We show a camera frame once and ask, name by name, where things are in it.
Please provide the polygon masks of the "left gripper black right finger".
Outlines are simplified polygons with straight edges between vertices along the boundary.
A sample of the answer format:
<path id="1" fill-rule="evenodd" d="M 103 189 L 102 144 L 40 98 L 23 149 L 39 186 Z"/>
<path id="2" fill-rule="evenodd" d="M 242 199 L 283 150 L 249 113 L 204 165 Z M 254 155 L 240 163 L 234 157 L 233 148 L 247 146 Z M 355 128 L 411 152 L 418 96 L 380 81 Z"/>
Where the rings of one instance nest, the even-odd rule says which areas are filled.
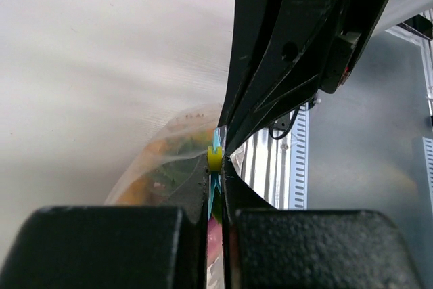
<path id="1" fill-rule="evenodd" d="M 398 227 L 371 210 L 277 210 L 224 157 L 227 288 L 421 288 Z"/>

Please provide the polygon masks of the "orange toy pineapple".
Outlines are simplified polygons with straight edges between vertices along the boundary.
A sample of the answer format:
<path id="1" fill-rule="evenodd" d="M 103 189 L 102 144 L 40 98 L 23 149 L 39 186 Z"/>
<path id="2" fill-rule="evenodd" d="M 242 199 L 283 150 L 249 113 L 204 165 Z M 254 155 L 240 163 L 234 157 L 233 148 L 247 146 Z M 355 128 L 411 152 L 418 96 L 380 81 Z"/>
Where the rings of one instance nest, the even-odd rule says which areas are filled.
<path id="1" fill-rule="evenodd" d="M 156 206 L 164 202 L 191 176 L 212 138 L 210 128 L 147 144 L 120 178 L 114 203 Z"/>

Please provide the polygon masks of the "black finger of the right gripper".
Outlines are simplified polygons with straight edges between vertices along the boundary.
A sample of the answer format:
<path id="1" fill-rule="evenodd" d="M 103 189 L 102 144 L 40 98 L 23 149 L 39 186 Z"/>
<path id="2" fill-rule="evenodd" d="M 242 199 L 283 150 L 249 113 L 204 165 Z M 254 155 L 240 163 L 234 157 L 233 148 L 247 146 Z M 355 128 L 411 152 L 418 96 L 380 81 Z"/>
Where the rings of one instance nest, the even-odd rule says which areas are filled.
<path id="1" fill-rule="evenodd" d="M 282 0 L 235 0 L 229 76 L 219 124 L 239 130 L 252 104 L 244 98 L 268 47 Z"/>

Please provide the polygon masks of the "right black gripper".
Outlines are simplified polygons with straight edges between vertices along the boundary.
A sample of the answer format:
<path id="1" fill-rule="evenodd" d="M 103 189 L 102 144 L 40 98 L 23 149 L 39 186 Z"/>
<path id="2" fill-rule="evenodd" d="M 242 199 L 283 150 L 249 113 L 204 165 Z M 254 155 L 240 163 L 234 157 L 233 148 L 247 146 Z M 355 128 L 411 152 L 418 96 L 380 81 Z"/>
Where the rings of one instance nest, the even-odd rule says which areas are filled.
<path id="1" fill-rule="evenodd" d="M 361 57 L 389 0 L 282 0 L 265 54 L 244 98 L 252 104 L 238 131 L 228 133 L 233 153 L 253 133 L 267 127 L 317 90 L 323 54 L 334 35 L 319 82 L 332 94 L 344 84 Z"/>

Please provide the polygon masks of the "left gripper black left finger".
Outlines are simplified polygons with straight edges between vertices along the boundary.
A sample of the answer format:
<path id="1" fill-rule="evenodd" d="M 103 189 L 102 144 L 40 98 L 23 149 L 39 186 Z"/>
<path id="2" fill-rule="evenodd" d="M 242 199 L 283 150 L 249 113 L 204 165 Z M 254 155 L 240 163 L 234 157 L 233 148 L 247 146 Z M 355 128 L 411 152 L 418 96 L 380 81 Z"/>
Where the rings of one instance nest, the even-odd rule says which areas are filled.
<path id="1" fill-rule="evenodd" d="M 208 170 L 160 206 L 47 206 L 21 226 L 2 288 L 204 288 Z"/>

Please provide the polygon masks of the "clear zip top bag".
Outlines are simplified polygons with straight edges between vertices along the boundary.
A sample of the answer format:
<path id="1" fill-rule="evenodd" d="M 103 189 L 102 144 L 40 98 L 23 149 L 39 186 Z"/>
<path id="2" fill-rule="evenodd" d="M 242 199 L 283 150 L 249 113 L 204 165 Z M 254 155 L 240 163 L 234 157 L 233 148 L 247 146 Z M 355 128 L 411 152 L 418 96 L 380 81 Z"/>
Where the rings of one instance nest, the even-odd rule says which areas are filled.
<path id="1" fill-rule="evenodd" d="M 225 153 L 220 104 L 188 109 L 157 132 L 85 225 L 104 288 L 223 288 L 224 263 L 237 255 L 227 196 L 210 197 L 213 171 L 245 195 L 250 189 Z"/>

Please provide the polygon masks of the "purple toy onion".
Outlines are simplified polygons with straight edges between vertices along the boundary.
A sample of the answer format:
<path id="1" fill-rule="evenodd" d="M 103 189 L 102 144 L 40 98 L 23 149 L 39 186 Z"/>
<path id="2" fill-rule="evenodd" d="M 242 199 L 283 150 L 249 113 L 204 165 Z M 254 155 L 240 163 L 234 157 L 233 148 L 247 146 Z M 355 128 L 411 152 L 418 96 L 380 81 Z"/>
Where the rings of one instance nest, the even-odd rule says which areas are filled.
<path id="1" fill-rule="evenodd" d="M 207 267 L 211 266 L 223 251 L 222 227 L 218 221 L 211 217 L 208 221 L 207 231 Z"/>

